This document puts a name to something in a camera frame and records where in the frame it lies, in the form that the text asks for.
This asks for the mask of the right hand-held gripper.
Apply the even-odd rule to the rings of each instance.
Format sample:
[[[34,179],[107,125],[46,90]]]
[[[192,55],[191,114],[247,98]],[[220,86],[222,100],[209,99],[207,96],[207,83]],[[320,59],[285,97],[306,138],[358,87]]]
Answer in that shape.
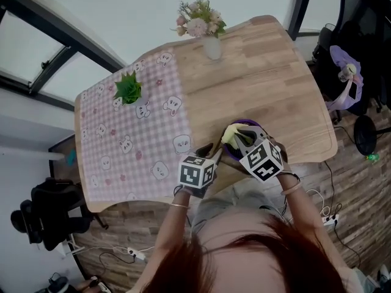
[[[239,162],[250,175],[264,183],[283,170],[280,150],[269,141],[269,135],[262,127],[243,126],[239,132],[251,138],[234,138],[239,151],[248,152]]]

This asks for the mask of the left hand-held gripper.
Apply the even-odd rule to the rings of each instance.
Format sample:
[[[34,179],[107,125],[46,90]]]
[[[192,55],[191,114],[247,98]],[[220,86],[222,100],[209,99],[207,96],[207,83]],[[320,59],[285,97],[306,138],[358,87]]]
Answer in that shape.
[[[216,177],[216,169],[219,164],[223,149],[219,148],[207,159],[213,143],[209,143],[195,151],[196,156],[182,155],[178,166],[178,184],[181,190],[193,197],[203,199],[208,187]]]

